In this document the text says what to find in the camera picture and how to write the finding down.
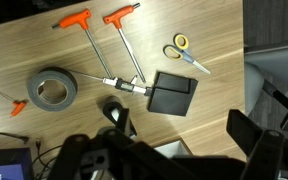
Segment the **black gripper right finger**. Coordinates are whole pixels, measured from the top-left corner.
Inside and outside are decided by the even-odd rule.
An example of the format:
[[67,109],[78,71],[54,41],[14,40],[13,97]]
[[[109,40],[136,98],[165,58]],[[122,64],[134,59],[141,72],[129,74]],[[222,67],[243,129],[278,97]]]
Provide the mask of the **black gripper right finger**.
[[263,130],[239,110],[230,110],[226,131],[248,157],[240,180],[276,180],[283,155],[284,136]]

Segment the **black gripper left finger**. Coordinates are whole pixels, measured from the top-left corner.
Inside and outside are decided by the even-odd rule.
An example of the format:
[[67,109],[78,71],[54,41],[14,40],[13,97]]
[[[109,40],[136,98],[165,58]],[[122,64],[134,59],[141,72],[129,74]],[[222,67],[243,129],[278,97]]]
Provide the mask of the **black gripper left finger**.
[[47,180],[88,180],[108,170],[116,180],[197,180],[197,176],[144,142],[134,142],[118,129],[90,139],[65,139]]

